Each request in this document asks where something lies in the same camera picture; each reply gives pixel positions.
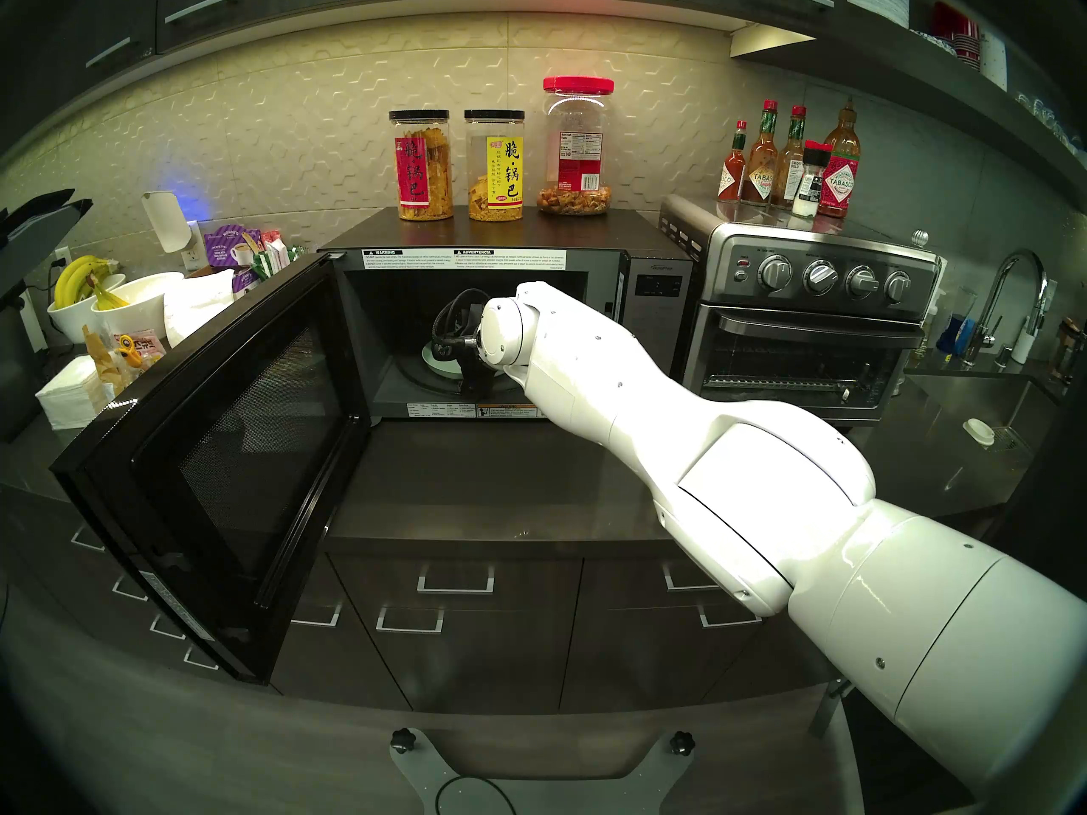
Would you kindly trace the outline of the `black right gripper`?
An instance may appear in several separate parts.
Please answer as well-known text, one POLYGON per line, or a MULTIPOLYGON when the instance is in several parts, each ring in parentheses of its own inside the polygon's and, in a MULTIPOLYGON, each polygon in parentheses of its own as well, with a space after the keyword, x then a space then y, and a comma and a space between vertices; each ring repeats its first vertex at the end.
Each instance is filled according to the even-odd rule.
POLYGON ((459 366, 462 373, 460 396, 465 400, 482 400, 491 394, 496 371, 479 356, 477 338, 466 336, 459 344, 459 366))

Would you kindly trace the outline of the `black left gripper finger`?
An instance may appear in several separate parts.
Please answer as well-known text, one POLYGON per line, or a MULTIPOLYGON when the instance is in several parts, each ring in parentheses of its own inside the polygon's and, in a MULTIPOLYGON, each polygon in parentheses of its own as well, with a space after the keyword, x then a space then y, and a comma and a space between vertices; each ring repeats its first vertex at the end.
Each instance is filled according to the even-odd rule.
POLYGON ((40 195, 18 206, 13 213, 2 211, 1 229, 18 229, 21 226, 66 206, 70 197, 74 195, 73 188, 66 188, 40 195))
POLYGON ((25 290, 24 278, 60 246, 92 206, 91 199, 70 199, 66 206, 32 220, 18 229, 1 229, 2 306, 11 305, 25 290))

